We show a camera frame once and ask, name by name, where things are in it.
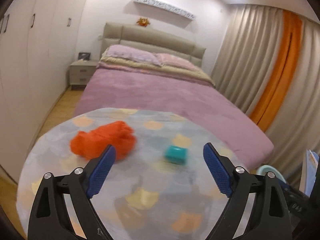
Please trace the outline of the orange plastic bag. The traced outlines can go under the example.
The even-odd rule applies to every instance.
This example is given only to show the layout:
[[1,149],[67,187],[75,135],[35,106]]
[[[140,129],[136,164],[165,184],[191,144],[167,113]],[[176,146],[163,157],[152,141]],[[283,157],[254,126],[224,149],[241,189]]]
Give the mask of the orange plastic bag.
[[125,159],[134,149],[134,130],[124,121],[99,126],[89,132],[80,131],[71,140],[71,151],[88,160],[99,157],[108,145],[116,149],[116,160]]

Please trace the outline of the light blue plastic basket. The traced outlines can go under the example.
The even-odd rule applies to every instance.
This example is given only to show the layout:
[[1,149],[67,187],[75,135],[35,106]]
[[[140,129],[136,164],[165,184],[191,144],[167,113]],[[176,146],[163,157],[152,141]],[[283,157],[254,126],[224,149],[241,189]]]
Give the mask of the light blue plastic basket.
[[263,166],[259,167],[259,168],[257,169],[256,174],[264,176],[264,175],[267,174],[268,172],[273,172],[278,179],[280,179],[281,181],[283,181],[284,183],[286,183],[286,180],[285,180],[285,178],[283,177],[283,175],[282,175],[276,168],[274,168],[274,167],[272,167],[272,166],[270,166],[270,165],[263,165]]

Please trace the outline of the orange curtain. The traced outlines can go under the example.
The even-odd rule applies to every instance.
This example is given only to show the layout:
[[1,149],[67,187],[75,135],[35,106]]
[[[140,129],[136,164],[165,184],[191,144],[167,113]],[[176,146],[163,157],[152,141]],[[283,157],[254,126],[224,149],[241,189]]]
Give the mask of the orange curtain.
[[297,14],[283,12],[283,34],[271,76],[249,118],[263,131],[272,124],[293,80],[302,40],[302,20]]

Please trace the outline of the patterned round table cloth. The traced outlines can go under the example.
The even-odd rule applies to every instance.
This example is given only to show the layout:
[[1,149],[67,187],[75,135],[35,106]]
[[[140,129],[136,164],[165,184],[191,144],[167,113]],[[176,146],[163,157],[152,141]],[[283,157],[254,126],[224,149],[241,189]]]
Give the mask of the patterned round table cloth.
[[[205,239],[221,215],[221,194],[203,159],[210,142],[235,166],[242,161],[205,128],[170,112],[102,108],[69,119],[41,136],[29,153],[18,183],[16,208],[27,229],[36,191],[46,172],[56,176],[83,167],[71,152],[78,132],[126,122],[137,139],[133,151],[116,162],[92,204],[114,239]],[[186,148],[185,165],[170,163],[170,145]]]

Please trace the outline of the teal small box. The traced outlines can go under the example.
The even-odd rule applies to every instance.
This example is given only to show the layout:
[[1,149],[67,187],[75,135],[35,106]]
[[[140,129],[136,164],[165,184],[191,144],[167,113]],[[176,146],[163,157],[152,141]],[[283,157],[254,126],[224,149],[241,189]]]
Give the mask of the teal small box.
[[188,158],[188,150],[186,148],[170,145],[164,154],[164,158],[170,163],[185,165]]

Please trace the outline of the beige nightstand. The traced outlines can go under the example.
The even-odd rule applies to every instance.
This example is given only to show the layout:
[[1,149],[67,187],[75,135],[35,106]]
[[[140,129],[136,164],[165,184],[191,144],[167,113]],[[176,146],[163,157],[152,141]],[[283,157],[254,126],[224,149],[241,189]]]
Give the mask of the beige nightstand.
[[69,66],[69,83],[71,90],[78,87],[85,87],[96,71],[98,61],[74,61]]

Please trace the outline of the bed with purple blanket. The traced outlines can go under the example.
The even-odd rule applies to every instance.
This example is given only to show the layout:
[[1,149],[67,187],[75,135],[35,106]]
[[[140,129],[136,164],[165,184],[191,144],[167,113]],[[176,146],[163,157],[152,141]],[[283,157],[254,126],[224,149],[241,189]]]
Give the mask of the bed with purple blanket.
[[201,69],[101,57],[74,114],[107,107],[171,112],[186,118],[223,141],[247,168],[259,166],[274,150],[261,129],[220,94]]

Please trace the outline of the beige curtain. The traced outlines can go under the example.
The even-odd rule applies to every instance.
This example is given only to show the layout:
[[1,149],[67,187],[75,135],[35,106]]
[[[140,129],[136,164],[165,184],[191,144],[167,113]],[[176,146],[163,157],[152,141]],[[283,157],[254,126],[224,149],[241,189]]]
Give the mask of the beige curtain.
[[[284,9],[236,4],[212,78],[217,90],[248,117],[258,103],[276,62],[283,34]],[[306,150],[319,151],[319,24],[302,20],[297,68],[275,119],[262,132],[274,145],[263,163],[297,186]]]

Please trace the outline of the purple pillow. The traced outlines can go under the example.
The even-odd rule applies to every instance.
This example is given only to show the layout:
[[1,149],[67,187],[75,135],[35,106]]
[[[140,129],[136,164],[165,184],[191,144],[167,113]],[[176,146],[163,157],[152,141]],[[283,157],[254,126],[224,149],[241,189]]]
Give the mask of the purple pillow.
[[151,52],[115,44],[108,47],[102,54],[102,57],[117,57],[140,63],[149,63],[156,66],[162,66],[161,61]]

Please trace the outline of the pink pillow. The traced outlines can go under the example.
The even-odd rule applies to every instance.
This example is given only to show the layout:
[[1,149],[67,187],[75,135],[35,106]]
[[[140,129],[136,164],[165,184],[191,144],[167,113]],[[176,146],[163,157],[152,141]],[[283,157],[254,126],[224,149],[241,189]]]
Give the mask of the pink pillow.
[[187,69],[194,72],[199,72],[200,68],[192,64],[190,61],[183,59],[181,57],[170,55],[166,53],[157,53],[155,54],[157,59],[163,64],[167,66],[172,66],[181,69]]

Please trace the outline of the white wardrobe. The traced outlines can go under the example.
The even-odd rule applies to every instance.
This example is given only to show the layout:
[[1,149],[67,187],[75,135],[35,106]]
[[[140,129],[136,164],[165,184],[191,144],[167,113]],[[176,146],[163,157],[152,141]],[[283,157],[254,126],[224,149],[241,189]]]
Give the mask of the white wardrobe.
[[18,181],[66,90],[86,0],[13,0],[1,19],[1,167]]

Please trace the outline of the beige padded headboard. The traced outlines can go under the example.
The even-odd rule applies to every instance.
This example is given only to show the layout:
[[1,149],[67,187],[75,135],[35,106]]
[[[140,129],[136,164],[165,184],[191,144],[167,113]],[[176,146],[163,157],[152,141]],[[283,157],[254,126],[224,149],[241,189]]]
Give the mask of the beige padded headboard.
[[201,67],[205,48],[193,41],[156,29],[131,24],[106,22],[100,54],[111,45],[121,44],[151,53],[166,53]]

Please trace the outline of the orange plush toy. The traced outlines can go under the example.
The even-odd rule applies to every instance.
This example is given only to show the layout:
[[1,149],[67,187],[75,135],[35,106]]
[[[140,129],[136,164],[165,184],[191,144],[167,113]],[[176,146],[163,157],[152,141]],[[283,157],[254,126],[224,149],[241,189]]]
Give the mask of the orange plush toy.
[[140,17],[140,18],[137,20],[136,24],[137,24],[138,26],[141,26],[141,27],[147,27],[148,25],[150,25],[150,21],[149,21],[149,19],[146,18],[146,17]]

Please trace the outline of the small picture frame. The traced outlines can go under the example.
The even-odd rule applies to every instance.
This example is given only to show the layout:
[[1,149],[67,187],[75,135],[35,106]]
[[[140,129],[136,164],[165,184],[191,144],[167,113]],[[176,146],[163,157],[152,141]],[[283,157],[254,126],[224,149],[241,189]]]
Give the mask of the small picture frame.
[[78,60],[80,61],[89,61],[91,54],[88,52],[79,52],[78,53]]

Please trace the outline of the white wall shelf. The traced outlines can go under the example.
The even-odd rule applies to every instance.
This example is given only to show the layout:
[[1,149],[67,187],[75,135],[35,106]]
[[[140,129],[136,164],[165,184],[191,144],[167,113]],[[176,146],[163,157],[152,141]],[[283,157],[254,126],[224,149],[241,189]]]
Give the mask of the white wall shelf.
[[192,21],[196,20],[196,16],[193,13],[191,13],[187,10],[184,10],[182,8],[170,5],[168,3],[160,2],[158,0],[133,0],[133,1],[135,3],[148,5],[148,6],[162,9],[162,10],[165,10],[168,12],[172,12],[176,15],[182,16],[183,18],[186,18],[186,19],[189,19]]

